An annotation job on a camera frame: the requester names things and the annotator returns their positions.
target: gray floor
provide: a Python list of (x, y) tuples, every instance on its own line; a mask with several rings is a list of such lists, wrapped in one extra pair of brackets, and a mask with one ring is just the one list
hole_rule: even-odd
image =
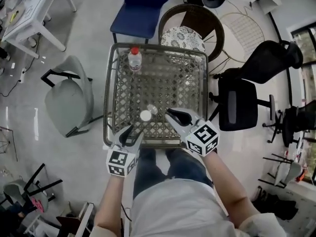
[[(229, 0), (240, 10), (244, 4), (239, 0)], [(51, 123), (44, 106), (44, 98), (49, 86), (40, 77), (70, 54), (76, 55), (81, 61), (88, 77), (93, 78), (94, 115), (103, 113), (106, 65), (109, 49), (113, 44), (110, 25), (114, 20), (123, 0), (74, 0), (78, 11), (73, 13), (65, 0), (55, 0), (49, 13), (52, 17), (46, 27), (66, 45), (65, 52), (60, 52), (46, 39), (40, 40), (39, 60), (35, 60), (31, 69), (25, 74), (23, 84), (18, 84), (9, 97), (0, 97), (0, 125), (14, 130), (16, 151), (19, 161), (14, 160), (13, 147), (7, 154), (0, 155), (0, 169), (9, 173), (0, 177), (0, 184), (22, 176), (27, 180), (42, 164), (46, 171), (39, 176), (42, 184), (61, 178), (64, 182), (49, 193), (57, 199), (50, 204), (45, 214), (52, 220), (61, 212), (66, 201), (79, 208), (84, 201), (99, 204), (106, 187), (109, 174), (106, 170), (107, 147), (103, 143), (102, 120), (95, 122), (87, 134), (72, 138), (62, 137)], [(181, 4), (182, 0), (170, 0), (162, 9), (162, 14), (169, 8)], [(225, 2), (216, 11), (219, 17), (228, 12), (237, 12), (231, 4)], [(266, 40), (276, 40), (276, 34), (267, 16), (263, 15), (258, 5), (253, 5), (249, 15), (260, 25)], [(118, 36), (118, 41), (143, 42), (128, 36)], [(158, 43), (157, 34), (150, 43)], [(31, 61), (24, 53), (12, 47), (12, 59), (3, 66), (6, 68), (0, 77), (0, 92), (7, 94), (20, 78), (23, 67)], [(223, 57), (210, 63), (210, 67), (218, 64)], [(229, 62), (226, 66), (240, 66)], [(211, 80), (210, 88), (216, 91), (216, 82)], [(288, 105), (286, 74), (281, 73), (265, 85), (257, 85), (258, 97), (268, 100), (273, 94), (279, 108)], [(231, 171), (246, 187), (251, 196), (258, 186), (257, 179), (265, 173), (263, 156), (279, 153), (284, 148), (278, 138), (273, 144), (267, 144), (272, 132), (263, 129), (261, 123), (268, 121), (268, 110), (259, 107), (257, 127), (245, 131), (221, 132), (219, 155)], [(163, 171), (168, 163), (163, 154), (158, 155), (158, 165)], [(131, 206), (132, 186), (135, 171), (125, 180), (123, 204)]]

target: woven lattice tabletop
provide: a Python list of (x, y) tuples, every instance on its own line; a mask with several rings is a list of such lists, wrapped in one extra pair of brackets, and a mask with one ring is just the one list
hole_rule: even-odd
[[(128, 54), (133, 46), (135, 44), (118, 43), (110, 52), (105, 92), (104, 142), (111, 143), (109, 125), (116, 133), (133, 124), (132, 136), (144, 131), (144, 146), (159, 148), (168, 147), (170, 143), (173, 147), (179, 145), (179, 135), (166, 121), (164, 113), (168, 108), (181, 107), (206, 116), (207, 57), (202, 52), (192, 50), (138, 44), (142, 54), (142, 69), (135, 73), (130, 70), (128, 63)], [(140, 113), (149, 104), (154, 105), (158, 113), (149, 122), (144, 122), (140, 119)]]

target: wicker chair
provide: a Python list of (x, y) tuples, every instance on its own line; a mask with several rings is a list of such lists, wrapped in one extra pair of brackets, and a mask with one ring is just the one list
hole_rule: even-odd
[(205, 39), (212, 31), (215, 30), (216, 46), (213, 52), (208, 56), (208, 62), (216, 59), (222, 52), (224, 46), (224, 29), (219, 19), (208, 9), (194, 4), (181, 4), (167, 11), (159, 22), (158, 37), (161, 44), (163, 28), (167, 21), (174, 15), (186, 12), (181, 26), (186, 26), (201, 35)]

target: water bottle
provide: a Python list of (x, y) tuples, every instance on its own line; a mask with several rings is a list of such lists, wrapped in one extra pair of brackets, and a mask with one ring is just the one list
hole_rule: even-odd
[(132, 47), (128, 55), (129, 68), (131, 71), (139, 71), (142, 68), (142, 55), (138, 47)]

